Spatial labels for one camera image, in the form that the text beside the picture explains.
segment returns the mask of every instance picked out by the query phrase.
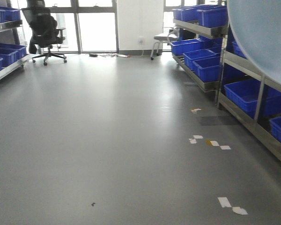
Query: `white wall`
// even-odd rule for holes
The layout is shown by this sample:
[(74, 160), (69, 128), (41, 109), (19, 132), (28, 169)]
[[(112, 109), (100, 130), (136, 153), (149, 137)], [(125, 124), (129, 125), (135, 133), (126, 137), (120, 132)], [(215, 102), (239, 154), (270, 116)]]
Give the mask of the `white wall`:
[[(151, 49), (153, 37), (163, 31), (163, 0), (118, 0), (120, 51)], [(144, 44), (138, 38), (144, 37)]]

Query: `chair armrest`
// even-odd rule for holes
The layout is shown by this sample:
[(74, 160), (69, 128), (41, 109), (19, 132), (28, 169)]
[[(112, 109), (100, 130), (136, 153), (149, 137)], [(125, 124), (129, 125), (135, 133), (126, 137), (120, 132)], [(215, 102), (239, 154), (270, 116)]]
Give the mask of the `chair armrest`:
[(59, 31), (59, 33), (60, 33), (60, 38), (62, 39), (62, 40), (64, 40), (64, 36), (63, 36), (63, 30), (65, 30), (66, 28), (65, 27), (61, 27), (61, 28), (57, 28), (56, 30), (58, 30)]

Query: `chair base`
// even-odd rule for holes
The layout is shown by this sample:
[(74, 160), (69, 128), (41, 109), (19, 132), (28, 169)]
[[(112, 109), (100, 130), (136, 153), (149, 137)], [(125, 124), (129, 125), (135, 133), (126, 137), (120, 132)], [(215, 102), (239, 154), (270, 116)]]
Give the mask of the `chair base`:
[(47, 66), (48, 63), (46, 62), (47, 59), (51, 56), (54, 56), (54, 57), (57, 57), (57, 58), (61, 58), (64, 60), (64, 63), (67, 62), (67, 57), (63, 54), (63, 53), (54, 53), (54, 52), (51, 52), (51, 47), (49, 46), (48, 47), (48, 52), (44, 53), (44, 54), (41, 54), (41, 55), (38, 55), (38, 56), (35, 56), (35, 57), (32, 57), (32, 62), (36, 62), (34, 59), (35, 58), (41, 58), (41, 57), (45, 57), (44, 58), (44, 65)]

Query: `wall outlet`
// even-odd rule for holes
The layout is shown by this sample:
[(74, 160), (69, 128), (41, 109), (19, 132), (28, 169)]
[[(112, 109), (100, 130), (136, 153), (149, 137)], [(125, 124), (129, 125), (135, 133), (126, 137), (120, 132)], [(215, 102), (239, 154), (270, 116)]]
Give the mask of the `wall outlet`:
[(139, 37), (139, 39), (137, 40), (137, 42), (138, 42), (140, 45), (143, 45), (144, 42), (145, 42), (144, 37)]

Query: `paper scrap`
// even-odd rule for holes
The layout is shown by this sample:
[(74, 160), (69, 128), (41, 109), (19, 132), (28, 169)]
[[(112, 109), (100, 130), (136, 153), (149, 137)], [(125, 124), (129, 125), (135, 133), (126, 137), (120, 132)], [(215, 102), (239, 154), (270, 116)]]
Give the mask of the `paper scrap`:
[(242, 209), (240, 207), (233, 207), (233, 212), (239, 214), (239, 215), (248, 215), (247, 211), (245, 209)]
[(194, 135), (193, 137), (194, 137), (194, 139), (203, 139), (203, 136), (201, 136), (201, 135)]
[(231, 208), (232, 207), (227, 197), (218, 197), (218, 200), (220, 201), (220, 204), (223, 208), (225, 208), (225, 207)]
[(221, 149), (222, 150), (231, 150), (230, 146), (228, 146), (228, 145), (221, 146)]
[(191, 144), (196, 144), (197, 143), (196, 139), (189, 139), (189, 141), (190, 141)]
[(216, 141), (211, 141), (210, 143), (212, 144), (212, 146), (220, 146), (219, 143)]

